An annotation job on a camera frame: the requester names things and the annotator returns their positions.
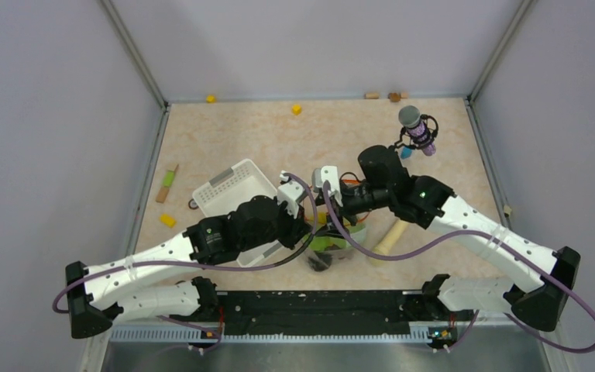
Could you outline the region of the pale green cabbage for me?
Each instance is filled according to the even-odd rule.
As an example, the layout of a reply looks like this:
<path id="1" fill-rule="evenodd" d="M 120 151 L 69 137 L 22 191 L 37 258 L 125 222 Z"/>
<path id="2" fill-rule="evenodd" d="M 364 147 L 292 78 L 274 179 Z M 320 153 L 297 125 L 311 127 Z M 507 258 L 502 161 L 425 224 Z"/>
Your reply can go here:
<path id="1" fill-rule="evenodd" d="M 357 223 L 355 226 L 347 226 L 346 228 L 352 240 L 361 246 L 365 246 L 368 228 L 364 222 Z"/>

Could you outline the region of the green pepper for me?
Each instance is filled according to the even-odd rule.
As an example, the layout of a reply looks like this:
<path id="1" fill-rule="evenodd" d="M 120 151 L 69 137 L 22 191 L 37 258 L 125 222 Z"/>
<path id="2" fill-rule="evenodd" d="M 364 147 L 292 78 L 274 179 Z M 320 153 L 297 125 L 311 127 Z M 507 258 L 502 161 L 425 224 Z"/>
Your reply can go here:
<path id="1" fill-rule="evenodd" d="M 315 252 L 328 250 L 347 250 L 350 245 L 347 240 L 340 236 L 316 236 L 308 246 Z"/>

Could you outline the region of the clear zip bag orange zipper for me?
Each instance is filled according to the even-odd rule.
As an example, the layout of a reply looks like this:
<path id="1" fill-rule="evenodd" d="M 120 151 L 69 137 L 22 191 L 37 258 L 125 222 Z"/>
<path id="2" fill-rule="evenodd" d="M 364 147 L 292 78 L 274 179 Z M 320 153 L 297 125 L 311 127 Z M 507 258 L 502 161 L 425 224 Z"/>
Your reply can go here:
<path id="1" fill-rule="evenodd" d="M 315 196 L 315 199 L 317 202 L 317 212 L 313 212 L 310 207 L 307 207 L 307 211 L 305 213 L 305 220 L 307 222 L 309 222 L 311 225 L 316 226 L 316 228 L 318 230 L 316 236 L 340 236 L 340 237 L 342 237 L 341 234 L 339 233 L 339 231 L 337 230 L 337 228 L 333 224 L 333 218 L 329 216 L 328 209 L 326 208 L 324 200 L 322 200 L 318 196 L 318 192 L 312 186 L 311 186 L 311 189 L 313 191 L 313 195 Z M 356 216 L 358 218 L 357 223 L 361 223 L 361 222 L 365 223 L 365 219 L 368 217 L 368 215 L 369 215 L 369 212 L 358 214 Z M 344 222 L 341 222 L 341 223 L 343 225 L 344 230 L 348 233 L 346 227 L 351 226 L 351 223 L 348 222 L 347 220 L 345 220 Z M 350 245 L 350 248 L 347 250 L 328 250 L 328 251 L 319 252 L 319 253 L 330 254 L 332 256 L 332 265 L 337 264 L 342 260 L 348 260 L 348 259 L 352 258 L 353 253 L 354 253 L 354 248 L 352 247 L 352 245 L 350 243 L 349 243 L 349 245 Z M 313 253 L 314 253 L 314 251 L 308 247 L 307 251 L 306 251 L 306 262 L 307 262 L 307 258 Z"/>

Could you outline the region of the white plastic basket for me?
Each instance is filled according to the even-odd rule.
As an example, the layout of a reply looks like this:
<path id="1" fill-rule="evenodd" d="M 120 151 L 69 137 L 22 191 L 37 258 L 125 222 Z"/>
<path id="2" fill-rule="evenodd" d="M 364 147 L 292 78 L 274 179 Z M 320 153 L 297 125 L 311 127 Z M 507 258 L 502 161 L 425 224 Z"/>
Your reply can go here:
<path id="1" fill-rule="evenodd" d="M 184 236 L 193 261 L 205 265 L 260 262 L 261 250 L 277 244 L 277 189 L 250 160 L 221 172 L 192 195 L 204 218 Z"/>

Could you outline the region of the microphone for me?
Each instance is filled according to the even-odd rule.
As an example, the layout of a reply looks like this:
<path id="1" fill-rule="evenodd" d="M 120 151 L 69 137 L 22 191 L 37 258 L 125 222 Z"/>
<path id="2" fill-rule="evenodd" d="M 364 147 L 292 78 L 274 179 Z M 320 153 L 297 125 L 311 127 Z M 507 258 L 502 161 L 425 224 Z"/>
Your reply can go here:
<path id="1" fill-rule="evenodd" d="M 435 140 L 439 135 L 439 122 L 428 114 L 423 114 L 413 106 L 407 105 L 398 112 L 398 121 L 402 125 L 398 140 L 389 145 L 391 150 L 408 148 L 421 151 L 431 157 L 436 153 Z"/>

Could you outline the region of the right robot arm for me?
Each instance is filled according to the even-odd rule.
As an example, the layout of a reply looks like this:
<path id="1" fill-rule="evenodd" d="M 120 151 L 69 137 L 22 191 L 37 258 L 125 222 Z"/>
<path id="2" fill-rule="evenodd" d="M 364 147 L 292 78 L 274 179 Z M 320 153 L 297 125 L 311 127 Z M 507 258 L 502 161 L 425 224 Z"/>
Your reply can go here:
<path id="1" fill-rule="evenodd" d="M 322 195 L 335 222 L 361 212 L 387 208 L 399 220 L 447 239 L 492 264 L 497 279 L 455 278 L 442 274 L 423 298 L 425 313 L 444 319 L 452 311 L 502 312 L 543 332 L 556 329 L 573 288 L 580 254 L 569 246 L 549 248 L 486 217 L 451 187 L 434 177 L 411 175 L 390 147 L 376 145 L 358 156 L 364 179 L 348 187 L 327 179 Z"/>

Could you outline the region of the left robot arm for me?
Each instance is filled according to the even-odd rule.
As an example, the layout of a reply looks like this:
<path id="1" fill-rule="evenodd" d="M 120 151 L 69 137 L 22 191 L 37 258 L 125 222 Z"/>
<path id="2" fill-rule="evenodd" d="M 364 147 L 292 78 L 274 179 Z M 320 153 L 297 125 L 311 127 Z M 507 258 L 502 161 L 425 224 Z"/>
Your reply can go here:
<path id="1" fill-rule="evenodd" d="M 213 283 L 199 277 L 166 287 L 158 282 L 200 269 L 233 271 L 231 263 L 243 252 L 267 243 L 293 249 L 314 233 L 299 204 L 256 196 L 142 253 L 92 266 L 70 263 L 62 296 L 71 337 L 87 339 L 117 323 L 159 315 L 208 320 L 218 307 Z"/>

